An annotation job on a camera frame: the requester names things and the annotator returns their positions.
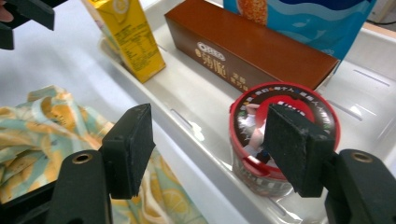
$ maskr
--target crumpled fabric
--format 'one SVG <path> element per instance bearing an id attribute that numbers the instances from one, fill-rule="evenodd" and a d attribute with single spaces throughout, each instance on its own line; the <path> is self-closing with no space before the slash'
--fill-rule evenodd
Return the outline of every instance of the crumpled fabric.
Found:
<path id="1" fill-rule="evenodd" d="M 7 203 L 54 180 L 62 161 L 99 149 L 113 127 L 65 89 L 48 86 L 27 102 L 0 107 L 0 202 Z M 206 223 L 169 166 L 154 148 L 139 195 L 111 200 L 114 223 Z"/>

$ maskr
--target picture on blue package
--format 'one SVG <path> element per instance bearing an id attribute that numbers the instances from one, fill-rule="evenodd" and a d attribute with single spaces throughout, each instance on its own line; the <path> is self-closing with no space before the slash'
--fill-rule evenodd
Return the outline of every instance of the picture on blue package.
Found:
<path id="1" fill-rule="evenodd" d="M 224 8 L 343 60 L 375 0 L 223 0 Z"/>

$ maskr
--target white tray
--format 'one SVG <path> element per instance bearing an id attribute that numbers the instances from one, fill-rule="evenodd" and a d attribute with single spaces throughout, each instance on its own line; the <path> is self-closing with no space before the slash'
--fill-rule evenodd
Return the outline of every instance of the white tray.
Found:
<path id="1" fill-rule="evenodd" d="M 175 48 L 163 14 L 178 2 L 162 0 L 146 9 L 167 64 L 147 83 L 141 84 L 129 74 L 104 41 L 100 42 L 100 49 L 124 75 L 123 79 L 133 83 L 134 87 L 127 91 L 136 101 L 152 104 L 156 122 L 183 149 L 186 160 L 202 172 L 204 177 L 186 176 L 180 162 L 169 161 L 186 191 L 212 221 L 228 218 L 228 222 L 223 223 L 327 223 L 323 205 L 326 191 L 319 199 L 302 199 L 294 193 L 284 198 L 260 197 L 233 174 L 229 107 L 241 92 Z M 386 161 L 389 167 L 394 165 L 395 141 L 387 136 L 396 132 L 393 116 L 396 105 L 389 104 L 396 96 L 395 84 L 391 78 L 363 69 L 347 59 L 341 63 L 323 92 L 342 124 L 339 149 L 369 151 Z M 213 185 L 211 192 L 194 187 L 204 178 Z M 220 194 L 218 197 L 226 203 L 218 209 L 210 199 L 203 200 L 207 194 Z M 240 219 L 233 219 L 232 211 L 238 213 Z"/>

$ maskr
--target blue package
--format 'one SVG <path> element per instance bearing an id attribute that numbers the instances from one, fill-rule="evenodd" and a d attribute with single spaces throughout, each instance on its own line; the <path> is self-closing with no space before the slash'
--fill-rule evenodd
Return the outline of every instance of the blue package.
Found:
<path id="1" fill-rule="evenodd" d="M 223 0 L 223 4 L 231 12 L 343 60 L 375 0 Z"/>

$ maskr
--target round container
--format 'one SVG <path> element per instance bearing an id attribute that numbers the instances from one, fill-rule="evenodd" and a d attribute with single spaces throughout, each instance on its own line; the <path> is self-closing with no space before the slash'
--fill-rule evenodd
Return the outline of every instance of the round container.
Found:
<path id="1" fill-rule="evenodd" d="M 297 84 L 264 83 L 246 91 L 233 103 L 230 116 L 233 172 L 253 192 L 279 197 L 289 194 L 292 186 L 261 148 L 270 104 L 293 108 L 323 128 L 334 137 L 334 149 L 339 142 L 340 125 L 331 106 L 318 93 Z"/>

